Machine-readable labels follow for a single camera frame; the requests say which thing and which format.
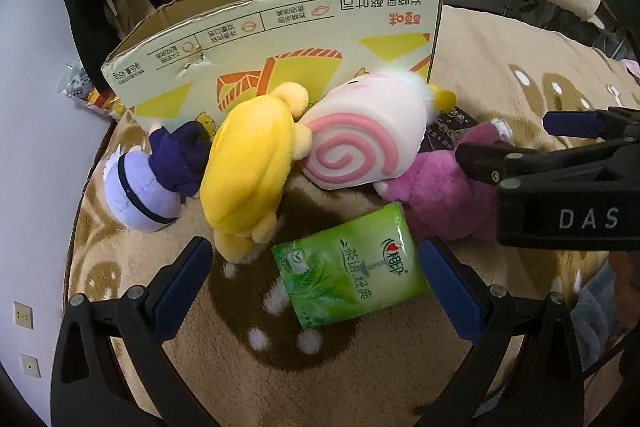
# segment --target electrical outlet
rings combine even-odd
[[[33,378],[40,378],[40,368],[38,367],[38,359],[29,355],[20,354],[20,362],[25,375]]]
[[[33,310],[20,302],[14,302],[15,323],[33,330]]]

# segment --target teal pouch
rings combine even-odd
[[[303,329],[387,308],[429,288],[400,203],[271,251]]]

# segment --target brown blanket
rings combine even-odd
[[[638,107],[640,88],[624,66],[562,35],[522,23],[444,7],[431,80],[453,90],[478,120],[502,118],[517,145],[555,149],[580,140],[548,137],[548,109]],[[102,195],[102,166],[120,144],[148,146],[129,118],[116,128],[81,201],[69,293],[91,299],[147,284],[193,235],[211,238],[200,202],[160,232],[124,230]],[[282,200],[275,243],[324,230],[379,207],[370,187],[323,192],[295,169]],[[568,297],[600,267],[605,253],[499,247],[465,239],[451,248],[486,283],[519,296],[557,289]],[[139,404],[154,411],[124,347],[116,352]],[[513,346],[506,364],[513,360]],[[302,331],[269,248],[232,265],[218,257],[177,337],[164,344],[178,372],[223,426],[410,426],[458,367],[460,341],[433,295],[351,321]]]

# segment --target purple plush doll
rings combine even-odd
[[[169,133],[149,136],[151,155],[120,147],[104,166],[104,195],[119,222],[139,232],[155,232],[180,214],[180,197],[196,195],[211,142],[201,123],[190,121]]]
[[[460,140],[499,141],[500,134],[490,122],[472,127]],[[495,240],[495,187],[468,179],[453,151],[418,154],[407,172],[373,185],[385,200],[404,203],[416,243],[434,235],[444,241],[468,235]]]

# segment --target plush toy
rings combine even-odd
[[[285,82],[239,103],[216,133],[200,202],[214,229],[216,249],[232,263],[254,243],[268,243],[275,232],[291,163],[305,157],[311,146],[309,128],[294,123],[307,104],[306,89]]]
[[[455,103],[415,73],[370,73],[335,87],[300,120],[314,136],[305,176],[329,190],[395,178],[414,161],[426,126]]]
[[[169,133],[149,135],[151,154],[120,146],[104,166],[104,195],[111,213],[125,227],[155,232],[180,214],[180,197],[196,195],[211,142],[204,127],[190,121]]]
[[[499,141],[498,130],[486,122],[466,131],[460,143]],[[418,154],[407,172],[373,186],[385,200],[405,203],[418,243],[434,235],[444,241],[467,235],[495,240],[495,187],[468,179],[453,151]]]

